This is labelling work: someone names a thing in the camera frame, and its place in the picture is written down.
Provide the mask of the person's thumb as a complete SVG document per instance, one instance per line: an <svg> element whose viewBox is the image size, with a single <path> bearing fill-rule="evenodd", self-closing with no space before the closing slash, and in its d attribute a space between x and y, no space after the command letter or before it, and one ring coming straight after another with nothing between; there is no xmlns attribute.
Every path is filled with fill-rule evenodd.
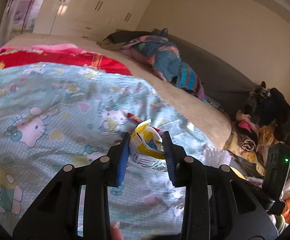
<svg viewBox="0 0 290 240"><path fill-rule="evenodd" d="M123 234L120 231L120 221L116 220L111 224L111 237L112 240L124 240Z"/></svg>

